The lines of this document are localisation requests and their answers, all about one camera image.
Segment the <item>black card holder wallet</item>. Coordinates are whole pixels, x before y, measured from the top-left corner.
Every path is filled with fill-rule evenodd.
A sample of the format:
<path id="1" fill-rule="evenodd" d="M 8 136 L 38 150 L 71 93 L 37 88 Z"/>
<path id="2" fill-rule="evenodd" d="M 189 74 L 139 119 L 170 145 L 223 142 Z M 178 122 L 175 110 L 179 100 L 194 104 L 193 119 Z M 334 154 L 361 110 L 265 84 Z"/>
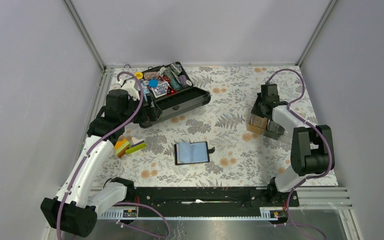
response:
<path id="1" fill-rule="evenodd" d="M 215 148 L 209 148 L 206 141 L 202 142 L 179 142 L 174 145 L 174 164 L 192 165 L 210 162 L 210 154 Z"/>

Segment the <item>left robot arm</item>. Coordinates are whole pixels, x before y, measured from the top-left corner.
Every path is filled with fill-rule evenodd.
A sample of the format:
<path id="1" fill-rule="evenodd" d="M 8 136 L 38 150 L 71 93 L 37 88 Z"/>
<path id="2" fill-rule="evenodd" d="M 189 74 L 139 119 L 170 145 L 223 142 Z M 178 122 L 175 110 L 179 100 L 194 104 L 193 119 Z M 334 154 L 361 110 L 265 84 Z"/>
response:
<path id="1" fill-rule="evenodd" d="M 99 168 L 115 150 L 124 127 L 140 112 L 144 97 L 144 88 L 135 76 L 106 96 L 106 104 L 90 123 L 81 153 L 67 180 L 55 197 L 44 198 L 40 205 L 57 239 L 63 239 L 63 232 L 85 238 L 94 229 L 98 217 L 116 203 L 128 206 L 134 202 L 135 192 L 125 183 L 112 182 L 93 196 L 89 193 Z"/>

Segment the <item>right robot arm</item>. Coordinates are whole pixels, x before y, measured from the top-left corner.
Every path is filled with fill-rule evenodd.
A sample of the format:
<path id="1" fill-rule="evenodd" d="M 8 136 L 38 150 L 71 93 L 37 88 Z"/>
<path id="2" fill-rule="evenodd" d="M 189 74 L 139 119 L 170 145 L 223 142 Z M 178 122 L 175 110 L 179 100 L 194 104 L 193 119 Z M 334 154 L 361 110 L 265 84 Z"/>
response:
<path id="1" fill-rule="evenodd" d="M 276 84 L 261 85 L 251 113 L 280 125 L 292 134 L 290 166 L 273 177 L 264 193 L 273 206 L 287 201 L 290 191 L 305 180 L 327 175 L 335 166 L 332 130 L 328 125 L 313 125 L 281 101 Z"/>

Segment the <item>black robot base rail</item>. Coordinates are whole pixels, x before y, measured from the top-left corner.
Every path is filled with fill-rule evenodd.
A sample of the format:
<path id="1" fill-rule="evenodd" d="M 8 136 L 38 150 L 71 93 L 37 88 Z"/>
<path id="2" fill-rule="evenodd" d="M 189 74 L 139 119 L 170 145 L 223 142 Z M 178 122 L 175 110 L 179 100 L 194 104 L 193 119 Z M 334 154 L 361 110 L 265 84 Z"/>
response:
<path id="1" fill-rule="evenodd" d="M 129 187 L 125 202 L 153 206 L 163 204 L 233 203 L 242 207 L 298 207 L 297 192 L 280 192 L 273 187 Z"/>

